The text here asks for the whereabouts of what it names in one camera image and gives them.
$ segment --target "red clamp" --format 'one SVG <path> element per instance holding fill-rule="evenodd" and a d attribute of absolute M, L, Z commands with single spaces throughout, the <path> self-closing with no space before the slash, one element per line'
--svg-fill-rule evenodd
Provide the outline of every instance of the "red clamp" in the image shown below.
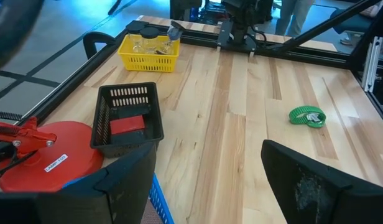
<path fill-rule="evenodd" d="M 41 148 L 52 146 L 56 135 L 37 131 L 37 118 L 29 118 L 23 126 L 0 122 L 0 141 L 11 142 L 19 157 Z"/>

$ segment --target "black plastic basket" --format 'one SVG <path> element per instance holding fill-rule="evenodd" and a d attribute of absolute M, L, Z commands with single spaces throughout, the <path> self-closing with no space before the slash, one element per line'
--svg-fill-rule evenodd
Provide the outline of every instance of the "black plastic basket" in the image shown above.
<path fill-rule="evenodd" d="M 112 135 L 110 121 L 142 115 L 145 129 Z M 91 147 L 113 158 L 127 154 L 146 142 L 164 138 L 155 83 L 101 86 L 93 120 Z"/>

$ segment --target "red base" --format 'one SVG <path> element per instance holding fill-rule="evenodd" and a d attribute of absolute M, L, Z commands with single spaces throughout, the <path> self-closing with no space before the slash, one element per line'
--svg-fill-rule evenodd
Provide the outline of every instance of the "red base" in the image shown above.
<path fill-rule="evenodd" d="M 55 144 L 39 149 L 30 159 L 9 169 L 0 178 L 3 191 L 55 192 L 67 182 L 92 174 L 102 166 L 102 155 L 90 148 L 89 126 L 61 121 L 42 126 L 38 131 L 56 134 Z M 10 159 L 2 161 L 0 169 L 9 162 Z"/>

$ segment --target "yellow basket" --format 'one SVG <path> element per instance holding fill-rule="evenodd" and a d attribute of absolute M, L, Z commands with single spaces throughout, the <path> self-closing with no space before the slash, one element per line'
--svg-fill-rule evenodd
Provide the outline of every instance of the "yellow basket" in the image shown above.
<path fill-rule="evenodd" d="M 157 40 L 163 43 L 168 37 L 158 36 Z M 133 52 L 133 43 L 127 35 L 118 49 L 118 54 L 125 68 L 130 71 L 173 72 L 179 56 L 179 46 L 179 40 L 173 42 L 173 55 L 138 54 Z"/>

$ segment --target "blue plastic crate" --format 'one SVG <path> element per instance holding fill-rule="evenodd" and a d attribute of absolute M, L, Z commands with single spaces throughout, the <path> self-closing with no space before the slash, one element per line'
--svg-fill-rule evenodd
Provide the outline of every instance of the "blue plastic crate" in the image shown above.
<path fill-rule="evenodd" d="M 174 224 L 175 222 L 169 212 L 167 202 L 165 201 L 164 194 L 160 188 L 159 180 L 157 180 L 157 176 L 155 174 L 153 176 L 153 184 L 149 192 L 149 198 L 153 207 L 161 217 L 162 222 L 164 224 Z"/>

